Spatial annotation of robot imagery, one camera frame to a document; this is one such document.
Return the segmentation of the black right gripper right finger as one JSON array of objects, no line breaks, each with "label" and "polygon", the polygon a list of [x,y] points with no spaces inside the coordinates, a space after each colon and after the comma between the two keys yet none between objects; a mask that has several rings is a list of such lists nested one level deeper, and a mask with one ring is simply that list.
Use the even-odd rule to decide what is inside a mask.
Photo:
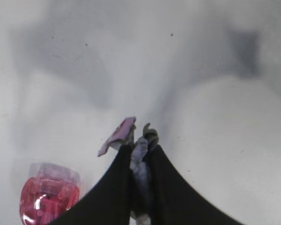
[{"label": "black right gripper right finger", "polygon": [[148,154],[152,174],[153,225],[239,225],[202,197],[180,175],[160,145]]}]

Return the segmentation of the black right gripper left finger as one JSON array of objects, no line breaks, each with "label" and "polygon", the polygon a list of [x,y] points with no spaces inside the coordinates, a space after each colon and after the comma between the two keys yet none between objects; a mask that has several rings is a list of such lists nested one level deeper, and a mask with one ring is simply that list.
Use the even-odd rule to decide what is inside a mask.
[{"label": "black right gripper left finger", "polygon": [[130,220],[130,160],[124,145],[98,183],[51,225],[127,225]]}]

